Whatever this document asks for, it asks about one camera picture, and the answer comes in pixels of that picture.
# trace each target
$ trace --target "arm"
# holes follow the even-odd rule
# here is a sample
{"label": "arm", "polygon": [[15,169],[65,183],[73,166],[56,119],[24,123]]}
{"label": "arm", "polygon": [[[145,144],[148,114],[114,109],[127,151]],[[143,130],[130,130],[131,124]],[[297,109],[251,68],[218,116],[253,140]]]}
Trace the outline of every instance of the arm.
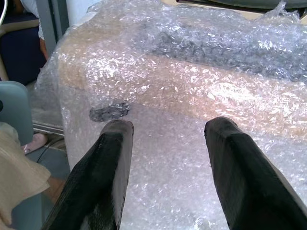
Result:
{"label": "arm", "polygon": [[15,6],[16,6],[14,12],[16,14],[23,13],[24,12],[24,6],[22,5],[21,1],[20,0],[13,0],[13,1],[15,3]]}
{"label": "arm", "polygon": [[48,60],[48,52],[46,48],[46,43],[45,43],[45,40],[42,38],[39,38],[39,48],[40,48],[40,51],[42,51],[42,53],[44,54],[46,60]]}

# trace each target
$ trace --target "plastic wrap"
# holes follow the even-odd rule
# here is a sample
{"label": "plastic wrap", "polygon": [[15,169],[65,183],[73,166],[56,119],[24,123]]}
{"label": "plastic wrap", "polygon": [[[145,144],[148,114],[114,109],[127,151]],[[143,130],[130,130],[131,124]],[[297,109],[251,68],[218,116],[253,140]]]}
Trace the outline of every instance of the plastic wrap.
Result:
{"label": "plastic wrap", "polygon": [[55,85],[71,167],[105,125],[93,111],[129,110],[119,114],[135,127],[121,229],[228,228],[203,136],[220,115],[250,133],[307,202],[307,27],[295,13],[281,4],[250,22],[156,0],[103,0],[89,11],[97,14],[69,29],[37,88]]}
{"label": "plastic wrap", "polygon": [[[230,10],[103,1],[59,48],[60,84],[85,89],[95,109],[136,102],[202,119],[224,115],[251,130],[305,138],[307,27],[295,13],[279,16],[282,8],[250,22]],[[206,44],[211,61],[202,61],[212,66],[194,63],[197,49],[169,57],[180,50],[178,39],[163,43],[159,31],[172,35],[176,28],[184,47]],[[236,71],[226,70],[229,63]]]}

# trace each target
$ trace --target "person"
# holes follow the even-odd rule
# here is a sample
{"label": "person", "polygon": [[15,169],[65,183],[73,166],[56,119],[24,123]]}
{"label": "person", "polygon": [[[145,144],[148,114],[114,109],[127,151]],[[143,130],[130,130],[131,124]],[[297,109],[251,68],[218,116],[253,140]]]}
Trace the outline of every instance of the person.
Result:
{"label": "person", "polygon": [[[37,10],[37,5],[35,0],[13,0],[15,4],[15,13],[20,14],[24,11],[34,14],[39,19],[39,14]],[[46,43],[44,39],[44,34],[42,30],[41,23],[39,24],[38,30],[39,37],[39,47],[42,53],[44,54],[46,60],[48,59],[48,53],[46,48]]]}

